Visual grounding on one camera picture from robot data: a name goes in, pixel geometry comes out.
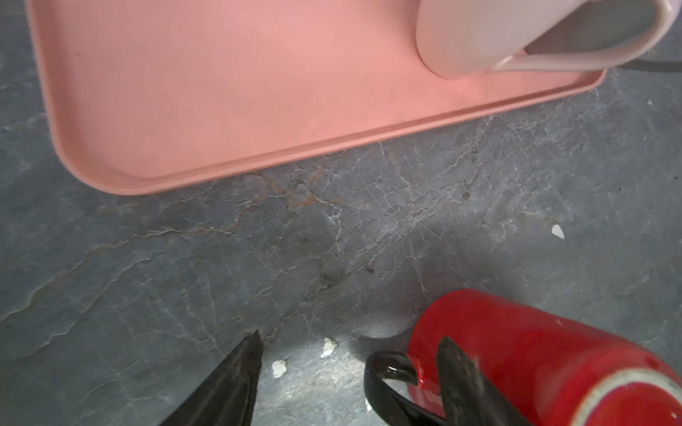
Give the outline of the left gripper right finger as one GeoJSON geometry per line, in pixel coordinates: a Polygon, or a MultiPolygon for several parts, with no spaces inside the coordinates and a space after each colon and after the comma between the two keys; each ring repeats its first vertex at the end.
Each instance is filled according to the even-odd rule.
{"type": "Polygon", "coordinates": [[[449,337],[438,343],[435,365],[448,425],[530,424],[449,337]]]}

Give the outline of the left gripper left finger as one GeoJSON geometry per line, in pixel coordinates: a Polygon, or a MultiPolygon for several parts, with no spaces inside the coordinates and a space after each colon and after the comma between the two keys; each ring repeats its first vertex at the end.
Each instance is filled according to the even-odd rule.
{"type": "Polygon", "coordinates": [[[247,335],[161,426],[251,425],[264,344],[247,335]]]}

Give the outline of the red upside-down mug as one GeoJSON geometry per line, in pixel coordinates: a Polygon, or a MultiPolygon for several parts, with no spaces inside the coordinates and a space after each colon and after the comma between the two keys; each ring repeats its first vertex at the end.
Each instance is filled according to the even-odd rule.
{"type": "Polygon", "coordinates": [[[450,292],[418,319],[406,353],[369,356],[364,392],[390,425],[448,425],[435,358],[452,339],[529,425],[678,425],[681,380],[643,347],[476,290],[450,292]]]}

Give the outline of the pink upside-down mug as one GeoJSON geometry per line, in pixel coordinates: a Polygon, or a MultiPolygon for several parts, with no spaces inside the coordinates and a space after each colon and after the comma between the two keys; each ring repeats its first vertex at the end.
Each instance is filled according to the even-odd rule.
{"type": "Polygon", "coordinates": [[[679,1],[423,1],[417,50],[447,79],[598,71],[641,57],[680,12],[679,1]]]}

